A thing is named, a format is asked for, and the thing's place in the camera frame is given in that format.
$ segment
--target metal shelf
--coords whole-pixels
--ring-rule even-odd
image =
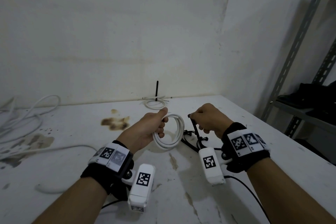
[[[292,114],[292,115],[294,115],[294,116],[296,116],[296,117],[298,117],[298,118],[300,118],[300,119],[302,119],[302,120],[304,120],[306,122],[309,122],[309,123],[311,123],[311,124],[313,124],[313,125],[315,125],[315,126],[317,126],[319,128],[322,128],[322,129],[324,129],[324,130],[326,130],[326,131],[328,131],[328,132],[330,132],[330,133],[332,133],[334,135],[336,135],[336,126],[335,125],[327,123],[327,122],[325,122],[323,120],[316,119],[316,118],[314,118],[312,116],[306,115],[306,112],[311,111],[312,108],[309,108],[309,109],[297,109],[297,108],[291,107],[289,105],[286,105],[284,103],[281,103],[279,101],[274,101],[273,102],[273,106],[277,107],[280,110],[283,110],[283,111],[285,111],[285,112],[287,112],[289,114]]]

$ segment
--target white sensor device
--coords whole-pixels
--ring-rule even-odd
[[[200,149],[198,154],[199,158],[201,159],[201,165],[203,167],[203,171],[208,182],[211,185],[225,183],[223,172],[219,165],[214,148],[207,147]]]
[[[128,196],[128,206],[132,211],[144,213],[152,192],[155,167],[141,164],[134,177],[133,185]]]

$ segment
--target black metal rod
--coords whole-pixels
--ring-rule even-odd
[[[158,96],[158,87],[159,87],[159,81],[156,81],[156,92],[155,92],[155,96]]]

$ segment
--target hand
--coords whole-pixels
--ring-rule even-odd
[[[153,141],[153,132],[158,133],[160,138],[165,136],[163,128],[165,123],[168,122],[168,117],[164,119],[163,117],[167,112],[168,109],[165,107],[158,113],[146,113],[137,123],[121,133],[117,140],[135,154]]]
[[[190,115],[191,119],[199,124],[199,129],[204,133],[210,133],[213,130],[216,136],[221,139],[224,131],[233,123],[224,113],[207,103],[202,105]]]

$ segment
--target gray metal shelf frame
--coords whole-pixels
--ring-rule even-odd
[[[292,66],[292,63],[296,57],[296,54],[301,46],[302,40],[304,39],[309,25],[312,22],[312,19],[314,17],[314,14],[317,10],[317,7],[319,5],[321,0],[311,0],[309,7],[305,13],[305,16],[302,19],[301,25],[299,27],[299,30],[295,36],[295,39],[293,41],[292,47],[289,50],[288,56],[285,60],[285,63],[281,69],[280,75],[275,83],[275,86],[272,90],[272,93],[268,99],[268,102],[266,104],[266,107],[264,109],[264,112],[261,116],[261,120],[263,120],[264,122],[267,121],[268,116],[270,115],[271,109],[273,106],[278,107],[290,114],[293,114],[294,117],[292,118],[290,124],[288,125],[286,131],[285,131],[285,135],[292,137],[296,131],[296,129],[298,128],[299,124],[301,123],[302,119],[306,120],[307,122],[310,122],[320,128],[323,128],[325,130],[328,131],[334,131],[334,128],[332,127],[326,127],[328,126],[324,121],[317,122],[316,118],[314,118],[315,120],[312,120],[310,116],[308,115],[302,115],[301,112],[298,112],[296,109],[296,111],[294,111],[292,107],[289,107],[287,105],[281,104],[280,102],[276,102],[276,98],[278,97],[280,90],[284,84],[284,81],[288,75],[288,71]],[[329,52],[327,53],[322,65],[320,66],[317,74],[315,75],[313,82],[312,83],[316,83],[316,84],[320,84],[322,85],[323,82],[325,81],[326,77],[328,76],[331,68],[333,67],[335,61],[336,61],[336,39],[334,40],[333,44],[330,47]]]

